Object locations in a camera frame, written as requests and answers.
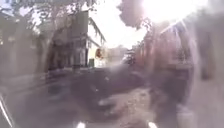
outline foliage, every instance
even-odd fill
[[[143,20],[141,3],[142,0],[122,0],[118,6],[121,11],[120,18],[127,26],[140,27]]]

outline sky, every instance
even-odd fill
[[[104,33],[108,47],[123,45],[131,48],[137,41],[141,41],[145,31],[125,26],[119,17],[121,12],[117,9],[120,2],[121,0],[108,0],[100,5],[94,20]]]

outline lens flare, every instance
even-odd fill
[[[143,0],[144,17],[153,22],[183,19],[205,7],[207,0]]]

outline street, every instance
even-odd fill
[[[70,128],[80,121],[91,128],[129,128],[130,123],[138,126],[153,120],[144,86],[142,78],[126,68],[67,70],[47,78],[7,81],[3,97],[14,124],[21,128]]]

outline road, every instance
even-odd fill
[[[178,128],[180,96],[170,94],[181,90],[164,86],[183,84],[175,79],[121,65],[20,77],[5,81],[1,90],[20,128],[70,128],[80,121],[87,128],[147,128],[154,121],[160,128]]]
[[[3,97],[19,128],[70,128],[79,121],[91,128],[130,127],[129,123],[140,117],[152,120],[150,113],[145,114],[150,101],[148,90],[133,72],[127,68],[83,69],[59,71],[47,78],[20,77],[4,82]],[[114,104],[107,105],[105,101],[119,105],[108,111]],[[142,109],[134,112],[138,106]],[[121,111],[124,116],[117,120]]]

